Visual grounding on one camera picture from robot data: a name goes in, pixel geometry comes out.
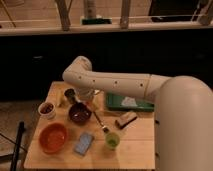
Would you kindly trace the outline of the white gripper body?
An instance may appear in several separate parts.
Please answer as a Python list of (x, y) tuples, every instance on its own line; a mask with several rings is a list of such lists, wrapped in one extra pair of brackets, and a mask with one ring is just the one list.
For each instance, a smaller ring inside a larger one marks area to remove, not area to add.
[(78, 99), (87, 106), (93, 105), (93, 99), (95, 96), (94, 89), (80, 88), (76, 90), (76, 95)]

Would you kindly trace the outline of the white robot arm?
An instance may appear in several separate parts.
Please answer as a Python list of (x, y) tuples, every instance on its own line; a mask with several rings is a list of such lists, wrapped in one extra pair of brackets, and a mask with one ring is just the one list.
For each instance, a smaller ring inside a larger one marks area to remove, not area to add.
[(62, 78), (82, 101), (102, 90), (152, 103), (157, 171), (213, 171), (213, 90), (200, 79), (94, 72), (84, 56)]

